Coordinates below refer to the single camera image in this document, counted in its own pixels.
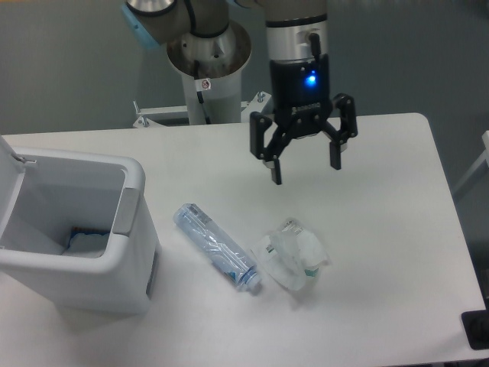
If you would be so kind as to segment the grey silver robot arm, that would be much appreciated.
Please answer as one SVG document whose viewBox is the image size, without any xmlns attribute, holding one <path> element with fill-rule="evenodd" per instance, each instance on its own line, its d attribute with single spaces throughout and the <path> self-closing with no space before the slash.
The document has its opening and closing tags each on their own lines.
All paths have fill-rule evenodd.
<svg viewBox="0 0 489 367">
<path fill-rule="evenodd" d="M 251 153 L 281 184 L 280 155 L 294 139 L 329 140 L 330 164 L 358 134 L 355 101 L 329 94 L 328 12 L 324 1 L 238 1 L 265 17 L 273 109 L 241 111 L 241 73 L 251 57 L 247 31 L 228 1 L 126 1 L 121 10 L 145 47 L 165 47 L 181 75 L 189 123 L 250 122 Z"/>
</svg>

